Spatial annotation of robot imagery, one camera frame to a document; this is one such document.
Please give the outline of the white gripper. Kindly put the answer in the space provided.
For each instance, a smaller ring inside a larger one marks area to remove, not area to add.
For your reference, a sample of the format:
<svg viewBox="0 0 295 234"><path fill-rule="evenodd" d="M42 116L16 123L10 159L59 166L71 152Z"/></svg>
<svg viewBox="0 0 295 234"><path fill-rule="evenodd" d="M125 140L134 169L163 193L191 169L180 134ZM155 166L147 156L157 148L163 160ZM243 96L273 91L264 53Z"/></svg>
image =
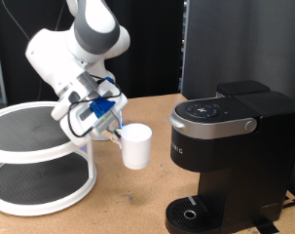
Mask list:
<svg viewBox="0 0 295 234"><path fill-rule="evenodd" d="M108 137L116 143L122 137L119 113L128 100L110 78L77 78L64 89L52 117L76 145Z"/></svg>

